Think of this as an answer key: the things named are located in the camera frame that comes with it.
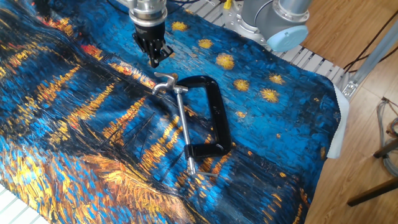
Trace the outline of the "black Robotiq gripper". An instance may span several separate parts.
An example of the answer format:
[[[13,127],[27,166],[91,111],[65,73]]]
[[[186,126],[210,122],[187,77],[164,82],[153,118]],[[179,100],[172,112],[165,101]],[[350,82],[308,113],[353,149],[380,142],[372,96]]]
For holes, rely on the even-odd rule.
[[[158,67],[161,61],[173,54],[174,50],[165,43],[165,22],[152,27],[135,24],[135,30],[133,38],[141,50],[149,56],[152,68]]]

